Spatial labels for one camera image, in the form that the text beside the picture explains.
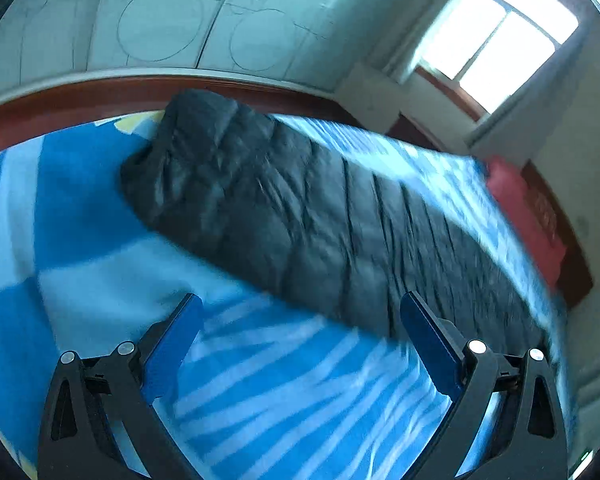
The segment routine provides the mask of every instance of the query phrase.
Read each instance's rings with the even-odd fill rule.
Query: bed
[[[193,291],[208,318],[177,385],[156,409],[205,479],[401,478],[442,420],[448,398],[432,386],[409,344],[291,310],[149,232],[120,197],[116,175],[153,137],[161,114],[95,121],[0,153],[3,444],[33,475],[58,356],[69,349],[83,358],[108,354]],[[480,244],[549,335],[572,431],[564,316],[488,192],[481,165],[350,126],[277,118],[408,184]],[[275,402],[281,398],[295,402]],[[480,459],[498,404],[494,395],[461,471]],[[142,472],[123,432],[114,432],[125,458]]]

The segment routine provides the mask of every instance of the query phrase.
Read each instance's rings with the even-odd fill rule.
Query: window
[[[577,27],[558,0],[459,0],[422,65],[492,113]]]

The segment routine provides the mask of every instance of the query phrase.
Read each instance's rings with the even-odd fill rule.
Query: circle drawing
[[[140,61],[163,61],[187,48],[202,24],[200,0],[131,0],[118,22],[118,42]]]
[[[289,58],[296,46],[296,28],[276,9],[258,10],[238,23],[229,42],[234,63],[243,70],[262,72]]]
[[[251,7],[251,0],[231,0],[229,10],[234,14],[244,14]]]

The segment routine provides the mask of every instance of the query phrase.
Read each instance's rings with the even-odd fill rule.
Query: wooden bed frame
[[[132,76],[91,80],[50,88],[0,105],[0,151],[24,140],[76,124],[147,110],[160,110],[186,88],[203,88],[245,102],[261,112],[293,114],[361,127],[336,102],[304,92],[219,78]],[[388,135],[430,150],[444,145],[420,125],[400,115]],[[593,279],[584,252],[555,195],[538,170],[527,164],[522,176],[541,191],[557,215],[557,233],[567,246],[558,290],[569,307],[591,290]]]

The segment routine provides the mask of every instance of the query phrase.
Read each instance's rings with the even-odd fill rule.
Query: wall
[[[404,0],[14,0],[0,102],[127,68],[240,73],[333,92]]]
[[[572,381],[581,406],[573,455],[600,446],[600,20],[582,56],[587,71],[557,128],[534,157],[580,239],[594,278],[569,314]]]
[[[335,99],[368,130],[385,133],[403,113],[428,128],[450,151],[468,153],[464,138],[475,128],[474,121],[415,73],[398,85],[359,62],[336,90]]]
[[[600,19],[582,56],[588,70],[534,163],[570,217],[600,282]]]

